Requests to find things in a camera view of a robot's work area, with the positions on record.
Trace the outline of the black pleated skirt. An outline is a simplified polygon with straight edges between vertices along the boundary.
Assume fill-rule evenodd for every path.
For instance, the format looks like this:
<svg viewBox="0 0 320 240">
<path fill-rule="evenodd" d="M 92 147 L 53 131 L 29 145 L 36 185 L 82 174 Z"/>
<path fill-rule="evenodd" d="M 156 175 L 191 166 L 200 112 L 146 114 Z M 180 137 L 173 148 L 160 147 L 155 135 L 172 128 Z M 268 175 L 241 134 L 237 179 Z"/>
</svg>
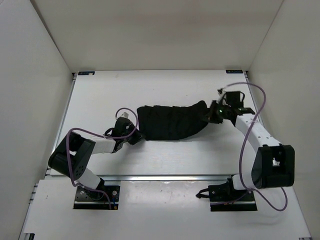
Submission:
<svg viewBox="0 0 320 240">
<path fill-rule="evenodd" d="M 202 131 L 208 122 L 205 101 L 191 106 L 140 106 L 137 108 L 138 129 L 147 141 L 177 141 Z"/>
</svg>

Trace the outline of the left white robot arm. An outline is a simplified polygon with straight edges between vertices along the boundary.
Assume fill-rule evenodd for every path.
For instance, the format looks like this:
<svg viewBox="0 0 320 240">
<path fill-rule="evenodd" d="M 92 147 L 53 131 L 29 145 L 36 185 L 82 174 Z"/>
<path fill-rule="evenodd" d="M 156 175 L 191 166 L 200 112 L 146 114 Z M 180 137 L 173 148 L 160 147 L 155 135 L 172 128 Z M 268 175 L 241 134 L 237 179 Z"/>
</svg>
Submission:
<svg viewBox="0 0 320 240">
<path fill-rule="evenodd" d="M 110 194 L 105 190 L 105 181 L 88 169 L 92 155 L 115 154 L 125 143 L 135 145 L 146 136 L 125 117 L 119 117 L 114 127 L 103 135 L 90 133 L 85 138 L 76 131 L 89 133 L 87 130 L 73 128 L 63 138 L 48 160 L 48 166 L 58 173 L 69 177 L 75 187 L 83 191 L 94 201 L 110 203 Z"/>
</svg>

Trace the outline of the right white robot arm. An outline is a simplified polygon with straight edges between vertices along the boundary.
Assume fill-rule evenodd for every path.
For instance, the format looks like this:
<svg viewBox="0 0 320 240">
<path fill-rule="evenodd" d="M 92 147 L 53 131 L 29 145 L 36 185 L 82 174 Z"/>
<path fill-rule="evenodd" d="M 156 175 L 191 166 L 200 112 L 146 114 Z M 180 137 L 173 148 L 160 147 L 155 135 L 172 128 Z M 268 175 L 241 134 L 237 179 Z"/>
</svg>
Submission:
<svg viewBox="0 0 320 240">
<path fill-rule="evenodd" d="M 218 90 L 219 99 L 212 101 L 206 115 L 209 123 L 229 120 L 244 135 L 255 152 L 250 170 L 239 169 L 225 183 L 206 188 L 213 201 L 237 200 L 247 191 L 291 187 L 295 181 L 295 150 L 276 140 L 259 122 L 255 112 L 244 106 L 241 91 Z"/>
</svg>

